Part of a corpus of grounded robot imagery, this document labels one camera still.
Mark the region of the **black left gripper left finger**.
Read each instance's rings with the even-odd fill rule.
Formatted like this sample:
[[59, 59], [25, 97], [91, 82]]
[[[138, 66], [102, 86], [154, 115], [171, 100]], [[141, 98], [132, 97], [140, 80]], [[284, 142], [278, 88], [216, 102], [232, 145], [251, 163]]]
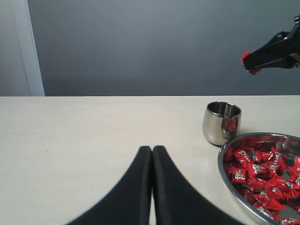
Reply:
[[148, 225], [151, 207], [151, 148], [141, 146], [119, 182], [70, 225]]

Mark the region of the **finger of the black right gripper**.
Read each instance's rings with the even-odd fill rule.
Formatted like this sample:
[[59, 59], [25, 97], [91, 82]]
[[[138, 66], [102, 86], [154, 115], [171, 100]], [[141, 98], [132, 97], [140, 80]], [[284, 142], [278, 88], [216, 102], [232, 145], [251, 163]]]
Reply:
[[300, 43], [298, 41], [269, 42], [252, 52], [249, 57], [255, 68], [291, 69], [300, 63]]

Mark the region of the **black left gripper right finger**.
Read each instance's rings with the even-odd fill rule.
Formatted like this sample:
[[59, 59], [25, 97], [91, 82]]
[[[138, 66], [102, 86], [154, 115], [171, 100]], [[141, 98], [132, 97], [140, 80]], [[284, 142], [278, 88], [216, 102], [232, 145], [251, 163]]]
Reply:
[[153, 155], [153, 197], [157, 225], [240, 225], [196, 191], [164, 146]]

